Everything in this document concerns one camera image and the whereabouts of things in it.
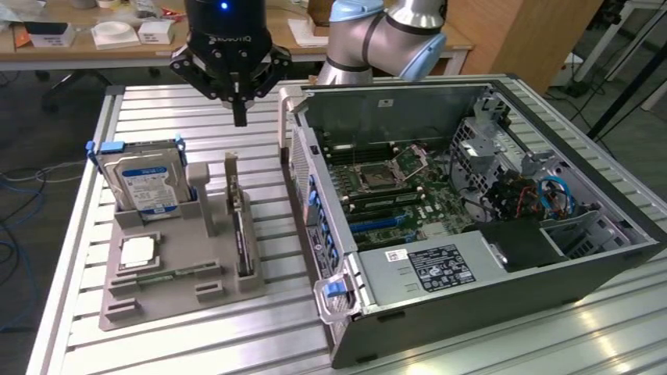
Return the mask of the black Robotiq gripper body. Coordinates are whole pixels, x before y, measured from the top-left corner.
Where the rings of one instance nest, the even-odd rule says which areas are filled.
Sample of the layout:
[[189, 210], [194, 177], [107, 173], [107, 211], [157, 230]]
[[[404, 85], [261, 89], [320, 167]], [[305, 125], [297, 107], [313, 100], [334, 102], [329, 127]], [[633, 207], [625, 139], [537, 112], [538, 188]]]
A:
[[220, 98], [246, 102], [272, 48], [264, 1], [186, 1], [187, 49], [221, 85]]

